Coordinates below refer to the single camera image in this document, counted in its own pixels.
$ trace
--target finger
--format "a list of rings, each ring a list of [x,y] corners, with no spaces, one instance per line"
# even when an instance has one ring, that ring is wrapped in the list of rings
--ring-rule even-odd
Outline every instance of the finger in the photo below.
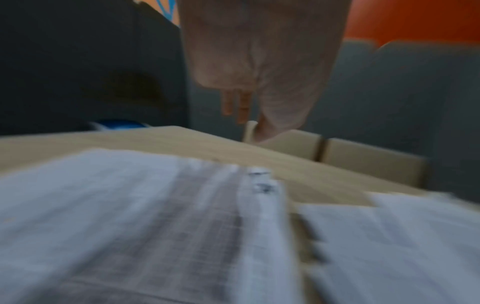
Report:
[[[238,104],[238,115],[236,118],[238,124],[244,124],[249,120],[251,103],[252,93],[240,91],[240,102]]]
[[[235,91],[223,90],[221,92],[221,113],[230,116],[234,112]]]
[[[258,118],[258,123],[253,130],[252,139],[258,143],[270,139],[279,133],[281,133],[281,131],[271,124],[268,118],[261,113]]]

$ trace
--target wooden table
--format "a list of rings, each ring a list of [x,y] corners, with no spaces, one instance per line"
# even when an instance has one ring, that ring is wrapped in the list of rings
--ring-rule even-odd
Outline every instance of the wooden table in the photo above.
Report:
[[[368,205],[365,191],[420,195],[419,189],[181,128],[16,136],[0,139],[0,173],[89,148],[174,154],[271,169],[292,201]]]

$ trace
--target beige chair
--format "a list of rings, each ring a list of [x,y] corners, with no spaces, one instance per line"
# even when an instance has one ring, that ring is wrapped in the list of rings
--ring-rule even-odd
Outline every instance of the beige chair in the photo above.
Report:
[[[422,185],[427,167],[420,156],[338,138],[327,141],[320,161],[414,187]]]
[[[249,121],[245,127],[243,142],[253,144],[269,150],[274,150],[288,155],[306,158],[315,161],[322,137],[319,134],[300,130],[290,130],[270,140],[253,143],[252,131],[257,125],[256,121]]]

